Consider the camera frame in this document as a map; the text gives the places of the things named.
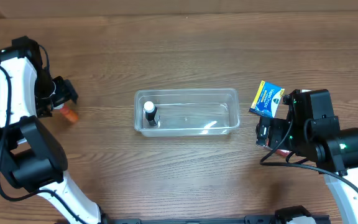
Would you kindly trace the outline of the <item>dark brown syrup bottle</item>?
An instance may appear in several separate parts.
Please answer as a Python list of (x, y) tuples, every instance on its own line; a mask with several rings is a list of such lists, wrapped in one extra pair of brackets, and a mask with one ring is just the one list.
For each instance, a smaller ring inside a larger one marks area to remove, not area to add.
[(151, 101), (146, 101), (144, 103), (144, 112), (145, 112), (145, 118), (148, 121), (150, 126), (156, 126), (158, 125), (160, 115), (158, 108), (154, 105)]

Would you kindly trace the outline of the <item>red white packet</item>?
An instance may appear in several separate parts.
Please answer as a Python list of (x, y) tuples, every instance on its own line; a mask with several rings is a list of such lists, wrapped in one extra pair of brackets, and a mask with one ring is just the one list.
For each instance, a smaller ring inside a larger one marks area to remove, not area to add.
[(276, 153), (277, 153), (278, 155), (280, 155), (280, 156), (287, 157), (287, 155), (289, 155), (290, 151), (278, 149), (278, 150), (276, 151)]

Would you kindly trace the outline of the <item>orange tube with white cap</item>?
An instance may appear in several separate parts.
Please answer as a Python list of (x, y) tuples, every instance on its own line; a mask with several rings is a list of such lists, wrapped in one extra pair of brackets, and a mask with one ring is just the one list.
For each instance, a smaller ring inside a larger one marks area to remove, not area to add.
[(70, 109), (66, 104), (59, 105), (57, 110), (71, 123), (76, 123), (78, 121), (78, 115)]

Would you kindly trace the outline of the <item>blue VapoDrops box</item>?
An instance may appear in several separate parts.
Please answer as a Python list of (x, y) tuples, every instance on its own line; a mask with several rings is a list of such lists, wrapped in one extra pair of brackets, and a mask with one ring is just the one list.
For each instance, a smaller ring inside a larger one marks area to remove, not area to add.
[(284, 88), (262, 80), (249, 111), (260, 116), (274, 118), (284, 91)]

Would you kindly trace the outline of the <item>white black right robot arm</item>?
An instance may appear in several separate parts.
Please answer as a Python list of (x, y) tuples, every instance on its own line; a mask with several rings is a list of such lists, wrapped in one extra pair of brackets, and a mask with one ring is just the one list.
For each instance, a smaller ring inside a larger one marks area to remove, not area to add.
[(328, 90), (284, 96), (286, 119), (260, 117), (256, 143), (270, 148), (263, 166), (297, 167), (323, 175), (344, 223), (358, 223), (358, 128), (341, 129)]

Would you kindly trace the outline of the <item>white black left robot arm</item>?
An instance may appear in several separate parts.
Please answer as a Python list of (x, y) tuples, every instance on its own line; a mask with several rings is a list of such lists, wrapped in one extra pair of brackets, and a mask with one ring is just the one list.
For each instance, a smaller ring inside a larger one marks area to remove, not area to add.
[(38, 195), (69, 223), (107, 223), (109, 217), (75, 184), (61, 144), (40, 122), (78, 94), (52, 77), (47, 51), (27, 36), (0, 49), (0, 196), (19, 202)]

